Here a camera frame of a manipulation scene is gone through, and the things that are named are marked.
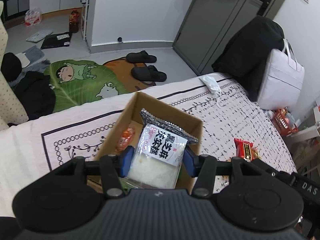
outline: cartoon boy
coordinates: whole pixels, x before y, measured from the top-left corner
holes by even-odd
[[[90,70],[92,68],[96,68],[97,66],[94,65],[73,65],[73,64],[67,64],[62,67],[60,67],[57,72],[56,76],[57,78],[62,79],[59,81],[59,83],[63,82],[69,82],[72,80],[84,80],[88,78],[95,79],[96,75],[91,75]]]

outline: door frame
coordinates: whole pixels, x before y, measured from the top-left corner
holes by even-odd
[[[190,14],[190,11],[193,8],[193,4],[195,3],[196,0],[192,0],[189,9],[183,19],[183,22],[179,28],[179,31],[174,39],[173,42],[173,49],[174,51],[189,65],[189,67],[198,75],[201,75],[201,72],[204,70],[204,68],[206,67],[207,63],[209,62],[211,56],[213,55],[213,53],[215,52],[216,48],[219,46],[219,44],[221,43],[221,41],[223,40],[223,37],[225,36],[225,34],[227,33],[228,29],[230,28],[230,26],[232,25],[233,21],[235,20],[235,18],[237,17],[238,12],[240,11],[242,5],[244,4],[244,2],[246,0],[239,0],[237,5],[234,7],[232,13],[230,14],[228,20],[226,21],[225,25],[223,26],[223,28],[220,31],[220,34],[217,36],[216,40],[213,41],[212,46],[210,47],[210,49],[208,50],[207,54],[204,56],[204,59],[202,60],[201,64],[199,65],[199,67],[196,69],[191,62],[188,61],[188,59],[186,57],[184,57],[183,53],[181,51],[179,51],[179,49],[175,48],[175,43],[177,42],[181,31],[185,25],[186,20],[188,19],[188,16]],[[276,14],[278,13],[279,9],[281,8],[282,4],[283,4],[284,0],[273,0],[272,4],[268,7],[266,13],[265,13],[265,17],[268,17],[270,19],[274,19],[274,17],[276,16]]]

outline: gray fabric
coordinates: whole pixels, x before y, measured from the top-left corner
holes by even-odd
[[[17,77],[16,80],[8,82],[9,86],[12,88],[12,90],[15,90],[17,87],[18,83],[20,82],[21,79],[23,79],[26,76],[26,73],[28,71],[37,71],[40,73],[44,73],[44,70],[50,65],[49,60],[43,60],[41,62],[35,63],[33,65],[29,65],[25,68],[22,69],[20,75]]]
[[[44,53],[42,52],[41,49],[38,49],[37,46],[33,46],[27,50],[25,50],[23,53],[26,54],[26,57],[28,58],[28,60],[30,60],[30,64],[29,66],[36,62],[37,60],[41,59],[42,57],[44,57]]]

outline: basket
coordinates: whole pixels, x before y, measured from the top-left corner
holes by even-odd
[[[272,123],[276,127],[281,137],[286,137],[290,134],[296,133],[298,131],[298,127],[294,125],[294,128],[291,129],[289,125],[285,121],[284,115],[281,113],[281,110],[278,109],[275,112],[274,117],[272,118]]]

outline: bed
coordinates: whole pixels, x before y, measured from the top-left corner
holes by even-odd
[[[225,161],[235,156],[233,138],[254,142],[263,161],[277,170],[296,171],[282,138],[244,89],[215,73],[216,98],[198,77],[143,92],[203,120],[201,154]],[[13,216],[11,202],[23,187],[75,156],[93,160],[133,94],[124,94],[41,117],[0,131],[0,216]],[[215,192],[225,187],[217,176]]]

